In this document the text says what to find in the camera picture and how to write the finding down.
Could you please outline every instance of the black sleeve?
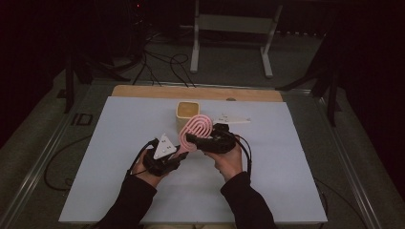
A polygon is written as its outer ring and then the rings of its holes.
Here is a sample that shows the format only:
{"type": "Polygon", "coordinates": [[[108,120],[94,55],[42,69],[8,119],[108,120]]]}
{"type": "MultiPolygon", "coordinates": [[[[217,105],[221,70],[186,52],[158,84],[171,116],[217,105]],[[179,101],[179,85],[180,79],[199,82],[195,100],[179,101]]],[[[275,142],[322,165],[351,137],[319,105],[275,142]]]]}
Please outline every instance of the black sleeve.
{"type": "Polygon", "coordinates": [[[137,228],[152,204],[157,190],[135,176],[128,176],[122,182],[114,205],[94,228],[137,228]]]}
{"type": "Polygon", "coordinates": [[[238,229],[277,228],[266,201],[250,187],[250,178],[246,172],[230,179],[221,193],[229,203],[238,229]]]}

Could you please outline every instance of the black device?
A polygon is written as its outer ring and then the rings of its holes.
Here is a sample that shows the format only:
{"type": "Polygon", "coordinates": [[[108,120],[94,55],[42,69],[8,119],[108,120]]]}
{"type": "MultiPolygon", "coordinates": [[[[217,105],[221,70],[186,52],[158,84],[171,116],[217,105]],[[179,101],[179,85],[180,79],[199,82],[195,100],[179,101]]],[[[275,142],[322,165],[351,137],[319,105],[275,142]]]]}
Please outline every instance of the black device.
{"type": "MultiPolygon", "coordinates": [[[[215,154],[225,154],[236,146],[235,135],[229,132],[229,126],[226,124],[217,123],[213,126],[213,130],[209,138],[200,138],[195,135],[185,134],[186,140],[196,144],[197,149],[215,154]]],[[[177,157],[173,154],[164,156],[159,159],[154,159],[155,151],[158,148],[158,143],[153,144],[153,149],[148,149],[143,158],[143,165],[147,171],[155,176],[163,176],[173,170],[177,170],[182,160],[187,158],[188,153],[180,154],[177,157]]]]}

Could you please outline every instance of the pink object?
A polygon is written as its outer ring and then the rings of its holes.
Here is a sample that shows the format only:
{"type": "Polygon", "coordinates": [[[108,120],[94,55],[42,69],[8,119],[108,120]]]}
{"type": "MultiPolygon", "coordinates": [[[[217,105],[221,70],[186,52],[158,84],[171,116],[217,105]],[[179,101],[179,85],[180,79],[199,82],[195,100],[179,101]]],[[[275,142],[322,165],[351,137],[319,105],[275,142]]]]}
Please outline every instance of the pink object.
{"type": "Polygon", "coordinates": [[[186,152],[193,152],[197,150],[197,146],[186,140],[185,134],[195,135],[200,138],[208,138],[212,132],[212,121],[207,115],[197,114],[192,116],[190,120],[184,125],[179,134],[180,148],[175,156],[186,152]]]}

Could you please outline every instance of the white tabletop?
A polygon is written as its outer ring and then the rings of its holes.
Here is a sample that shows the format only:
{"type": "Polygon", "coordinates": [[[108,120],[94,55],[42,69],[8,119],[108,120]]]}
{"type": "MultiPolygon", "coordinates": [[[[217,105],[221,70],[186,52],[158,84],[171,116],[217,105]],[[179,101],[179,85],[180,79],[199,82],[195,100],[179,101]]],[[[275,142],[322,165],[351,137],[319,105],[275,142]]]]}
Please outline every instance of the white tabletop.
{"type": "MultiPolygon", "coordinates": [[[[99,221],[114,204],[125,172],[143,145],[162,134],[178,145],[179,101],[184,99],[109,97],[59,221],[99,221]]],[[[276,223],[327,221],[286,103],[192,101],[211,118],[226,113],[251,119],[248,124],[230,125],[230,131],[249,143],[252,187],[265,198],[276,223]]],[[[199,151],[190,153],[160,183],[142,222],[233,222],[220,193],[223,185],[211,158],[199,151]]]]}

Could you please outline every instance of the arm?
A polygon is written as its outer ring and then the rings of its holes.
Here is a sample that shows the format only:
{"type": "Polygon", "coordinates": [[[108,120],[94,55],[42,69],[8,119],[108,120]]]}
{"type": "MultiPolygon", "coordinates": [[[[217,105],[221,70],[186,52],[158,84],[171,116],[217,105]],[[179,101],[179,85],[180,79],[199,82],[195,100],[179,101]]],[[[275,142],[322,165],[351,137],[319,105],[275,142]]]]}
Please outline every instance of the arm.
{"type": "Polygon", "coordinates": [[[250,187],[250,178],[246,172],[231,178],[221,193],[235,216],[238,229],[277,228],[262,195],[250,187]]]}
{"type": "Polygon", "coordinates": [[[224,177],[225,185],[221,193],[235,216],[237,228],[277,228],[265,200],[250,187],[250,178],[243,172],[241,147],[236,145],[230,152],[222,155],[205,154],[215,160],[215,168],[224,177]]]}
{"type": "Polygon", "coordinates": [[[114,205],[94,228],[137,228],[152,204],[156,187],[163,177],[156,177],[143,166],[144,151],[139,162],[134,165],[132,174],[122,182],[121,190],[114,205]]]}

